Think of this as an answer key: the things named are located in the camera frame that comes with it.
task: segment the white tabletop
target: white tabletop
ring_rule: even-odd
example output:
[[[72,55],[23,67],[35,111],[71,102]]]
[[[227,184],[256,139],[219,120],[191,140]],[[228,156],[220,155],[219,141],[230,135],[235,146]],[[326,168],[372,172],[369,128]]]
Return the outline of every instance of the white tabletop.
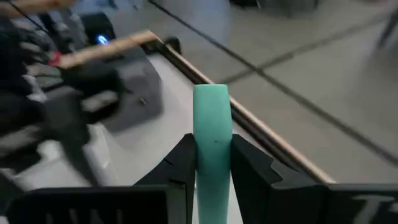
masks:
[[[101,124],[90,127],[93,140],[85,147],[98,166],[105,185],[133,185],[151,171],[181,140],[193,131],[193,84],[167,59],[149,58],[162,80],[164,111],[158,117],[111,135]],[[256,144],[238,125],[239,133]],[[14,179],[26,189],[43,187],[87,187],[88,184],[69,166],[57,142],[40,146],[44,159]],[[231,181],[229,222],[242,223]],[[196,196],[193,223],[198,223]]]

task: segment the floor seam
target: floor seam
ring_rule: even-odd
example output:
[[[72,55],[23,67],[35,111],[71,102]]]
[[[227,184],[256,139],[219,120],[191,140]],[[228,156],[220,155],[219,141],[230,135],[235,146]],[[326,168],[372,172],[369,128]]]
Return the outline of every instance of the floor seam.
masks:
[[[384,22],[384,21],[388,20],[388,18],[389,18],[389,13],[383,13],[383,14],[374,16],[372,19],[370,19],[362,24],[352,26],[348,29],[339,31],[335,34],[332,34],[324,39],[317,40],[312,43],[303,45],[301,47],[298,47],[297,49],[291,50],[290,52],[283,53],[280,56],[276,56],[270,60],[267,60],[266,62],[260,63],[258,66],[256,66],[256,70],[264,70],[264,69],[271,68],[273,66],[288,62],[289,60],[292,60],[295,56],[298,56],[300,54],[304,54],[307,52],[311,52],[313,50],[316,50],[316,49],[322,48],[324,46],[327,46],[329,44],[332,44],[337,40],[341,40],[341,39],[344,39],[351,35],[357,34],[358,32],[360,32],[362,30],[368,29],[371,26],[374,26],[380,22]],[[242,72],[239,72],[235,75],[232,75],[228,78],[221,80],[220,83],[232,84],[242,78],[249,76],[249,74],[252,72],[255,72],[255,71],[244,70]]]
[[[348,29],[339,31],[339,32],[332,34],[324,39],[314,41],[307,45],[303,45],[295,50],[292,50],[292,51],[284,53],[276,58],[273,58],[272,60],[261,63],[260,65],[257,66],[257,68],[262,70],[262,69],[277,65],[279,63],[284,63],[284,62],[294,58],[298,54],[304,54],[304,53],[310,52],[312,50],[319,49],[321,47],[324,47],[331,43],[334,43],[337,40],[344,39],[351,35],[357,34],[358,32],[360,32],[362,30],[366,30],[366,29],[370,28],[371,26],[374,26],[378,23],[384,22],[384,21],[388,20],[389,16],[390,16],[390,13],[382,13],[382,14],[376,15],[372,19],[370,19],[362,24],[351,26]],[[274,61],[274,60],[277,60],[279,63],[270,63],[271,61]]]
[[[331,42],[333,40],[338,39],[339,36],[341,36],[341,38],[344,37],[345,33],[354,32],[359,27],[365,28],[367,26],[370,26],[370,25],[366,26],[366,24],[369,23],[369,21],[365,22],[364,24],[359,25],[359,26],[350,27],[349,29],[346,30],[346,32],[341,32],[341,33],[338,33],[338,34],[334,35],[334,38],[333,37],[332,38],[326,38],[324,40],[321,40],[321,41],[317,42],[316,44],[306,45],[304,47],[298,48],[296,51],[284,54],[284,57],[281,57],[281,59],[279,59],[277,57],[277,58],[271,60],[270,62],[265,63],[264,65],[260,65],[260,66],[256,67],[255,65],[253,65],[250,62],[246,61],[244,58],[242,58],[237,53],[233,52],[232,50],[230,50],[229,48],[225,47],[224,45],[218,43],[215,39],[211,38],[209,35],[204,34],[203,32],[199,31],[198,29],[192,27],[190,24],[186,23],[185,21],[183,21],[181,18],[177,17],[176,15],[172,14],[167,9],[165,9],[162,6],[160,6],[159,4],[154,2],[153,0],[149,0],[149,2],[152,5],[154,5],[157,9],[159,9],[162,12],[166,13],[170,17],[174,18],[176,21],[180,22],[181,24],[183,24],[184,26],[189,28],[191,31],[197,33],[198,35],[200,35],[201,37],[206,39],[209,43],[213,44],[214,46],[218,47],[220,50],[222,50],[225,53],[227,53],[229,56],[231,56],[231,57],[235,58],[236,60],[240,61],[241,63],[243,63],[245,66],[247,66],[250,69],[250,73],[251,72],[257,73],[266,82],[270,83],[272,86],[277,88],[279,91],[281,91],[282,93],[285,93],[287,96],[291,97],[298,104],[302,105],[303,107],[305,107],[306,109],[308,109],[309,111],[314,113],[315,115],[323,118],[326,122],[332,124],[334,127],[338,128],[341,132],[345,133],[347,136],[351,137],[352,139],[354,139],[357,142],[359,142],[360,144],[362,144],[365,149],[367,149],[370,152],[373,152],[375,155],[377,155],[380,158],[384,159],[385,161],[387,161],[388,163],[392,164],[393,166],[398,167],[398,157],[396,157],[395,155],[391,154],[390,152],[388,152],[388,150],[384,149],[382,146],[378,145],[377,143],[371,141],[366,136],[363,136],[360,132],[358,132],[357,130],[351,128],[347,124],[343,123],[338,118],[336,118],[333,115],[327,113],[325,110],[321,109],[316,104],[314,104],[310,100],[306,99],[304,96],[294,92],[291,88],[289,88],[288,86],[284,85],[282,82],[278,81],[276,78],[274,78],[274,77],[272,77],[270,75],[267,75],[266,73],[264,73],[262,71],[262,68],[261,68],[261,66],[270,65],[270,64],[272,65],[273,63],[270,63],[270,62],[277,63],[277,62],[280,62],[280,61],[283,61],[283,60],[290,60],[290,58],[293,57],[294,53],[296,53],[296,52],[305,52],[305,51],[314,49],[318,45],[319,46],[321,46],[322,44],[325,45],[328,42]],[[376,23],[376,22],[382,21],[383,18],[386,18],[386,17],[387,17],[387,14],[383,13],[383,15],[374,16],[373,19],[371,19],[370,21]]]

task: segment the black cable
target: black cable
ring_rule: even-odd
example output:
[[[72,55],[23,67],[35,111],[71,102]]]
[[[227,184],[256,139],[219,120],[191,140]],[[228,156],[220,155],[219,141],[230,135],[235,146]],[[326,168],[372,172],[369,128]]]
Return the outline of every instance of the black cable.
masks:
[[[39,28],[40,30],[44,31],[46,34],[48,34],[47,30],[45,30],[40,24],[38,24],[36,21],[34,21],[33,19],[31,19],[26,13],[24,13],[21,9],[18,8],[18,6],[16,6],[14,3],[12,3],[11,1],[8,1],[8,3],[16,10],[18,11],[21,15],[23,15],[26,19],[28,19],[29,21],[31,21],[31,23],[35,24],[35,26],[37,26],[37,28]]]

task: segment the teal plastic piece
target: teal plastic piece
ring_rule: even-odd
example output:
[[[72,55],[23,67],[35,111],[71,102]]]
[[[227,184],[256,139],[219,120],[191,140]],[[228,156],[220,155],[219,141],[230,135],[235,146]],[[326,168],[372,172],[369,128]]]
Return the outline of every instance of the teal plastic piece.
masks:
[[[199,223],[226,224],[232,117],[226,85],[196,85],[193,135],[197,144]]]

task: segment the blue led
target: blue led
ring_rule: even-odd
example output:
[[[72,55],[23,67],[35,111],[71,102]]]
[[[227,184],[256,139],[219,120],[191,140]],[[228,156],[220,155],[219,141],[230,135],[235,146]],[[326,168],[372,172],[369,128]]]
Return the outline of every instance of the blue led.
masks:
[[[103,35],[98,35],[96,39],[97,39],[97,43],[102,44],[102,45],[107,45],[109,43],[107,38]]]

